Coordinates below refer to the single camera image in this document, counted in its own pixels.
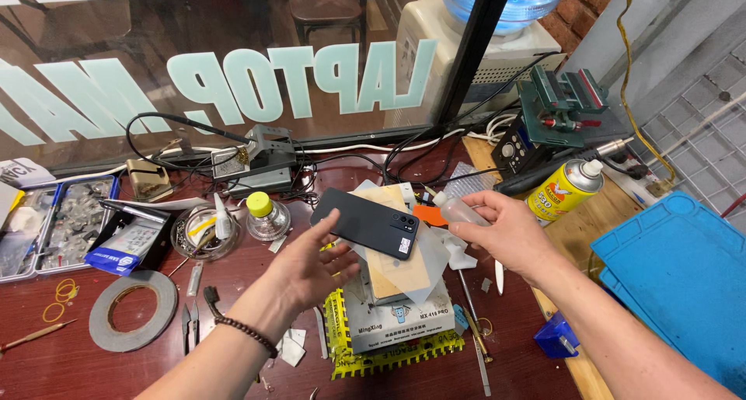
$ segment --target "chair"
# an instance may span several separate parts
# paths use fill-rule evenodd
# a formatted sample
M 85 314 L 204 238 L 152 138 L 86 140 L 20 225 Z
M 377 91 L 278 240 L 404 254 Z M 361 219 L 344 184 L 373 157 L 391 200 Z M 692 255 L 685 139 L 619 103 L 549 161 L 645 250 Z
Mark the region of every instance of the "chair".
M 360 37 L 360 62 L 366 60 L 366 5 L 367 0 L 289 0 L 290 14 L 298 31 L 298 42 L 309 44 L 309 35 L 321 28 L 350 27 L 352 43 L 355 31 Z
M 142 44 L 152 47 L 163 63 L 166 59 L 155 49 L 139 22 L 132 19 L 129 0 L 75 2 L 54 7 L 20 1 L 43 14 L 41 33 L 33 37 L 17 17 L 18 25 L 0 14 L 0 24 L 9 28 L 42 62 L 85 59 L 89 54 L 119 50 L 145 69 L 156 88 L 160 86 L 145 60 Z

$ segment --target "brick wall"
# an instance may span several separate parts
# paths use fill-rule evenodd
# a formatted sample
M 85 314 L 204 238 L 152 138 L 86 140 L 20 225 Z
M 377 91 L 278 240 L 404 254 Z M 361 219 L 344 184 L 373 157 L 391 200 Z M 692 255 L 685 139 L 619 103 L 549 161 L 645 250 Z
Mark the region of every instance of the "brick wall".
M 611 0 L 559 0 L 557 8 L 539 20 L 568 56 L 572 54 Z

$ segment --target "yellow fragile tape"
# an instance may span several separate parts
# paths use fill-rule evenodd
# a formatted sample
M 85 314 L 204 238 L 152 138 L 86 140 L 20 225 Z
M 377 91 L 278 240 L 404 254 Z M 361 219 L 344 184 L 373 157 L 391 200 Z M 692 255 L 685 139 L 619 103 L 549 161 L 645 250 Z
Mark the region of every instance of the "yellow fragile tape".
M 377 355 L 352 353 L 352 340 L 347 323 L 344 292 L 339 289 L 332 292 L 324 302 L 327 346 L 329 357 L 334 361 L 331 379 L 344 377 L 364 377 L 375 372 L 395 369 L 458 352 L 464 346 L 462 339 L 455 331 L 446 330 L 429 336 L 420 337 L 418 341 L 409 340 L 390 346 L 390 350 Z

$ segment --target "hand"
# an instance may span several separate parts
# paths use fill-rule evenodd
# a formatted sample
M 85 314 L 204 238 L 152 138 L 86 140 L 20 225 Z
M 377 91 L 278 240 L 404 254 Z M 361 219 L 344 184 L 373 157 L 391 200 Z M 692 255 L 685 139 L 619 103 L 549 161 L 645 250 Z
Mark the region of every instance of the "hand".
M 462 200 L 469 206 L 483 205 L 474 210 L 492 226 L 451 223 L 448 230 L 465 241 L 481 245 L 495 260 L 523 276 L 531 285 L 540 286 L 541 276 L 569 264 L 556 251 L 523 201 L 491 190 L 466 195 Z
M 350 251 L 345 243 L 319 251 L 337 239 L 329 232 L 339 218 L 340 211 L 333 209 L 329 216 L 285 247 L 263 277 L 284 288 L 299 313 L 324 302 L 360 269 L 354 257 L 341 257 Z

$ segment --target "yellow spray can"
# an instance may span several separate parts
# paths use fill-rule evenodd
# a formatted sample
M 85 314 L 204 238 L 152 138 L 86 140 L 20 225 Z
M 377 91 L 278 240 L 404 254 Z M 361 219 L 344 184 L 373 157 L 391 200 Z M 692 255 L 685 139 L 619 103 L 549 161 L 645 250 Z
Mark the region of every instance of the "yellow spray can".
M 603 187 L 601 161 L 570 160 L 552 173 L 526 203 L 543 227 L 558 220 Z

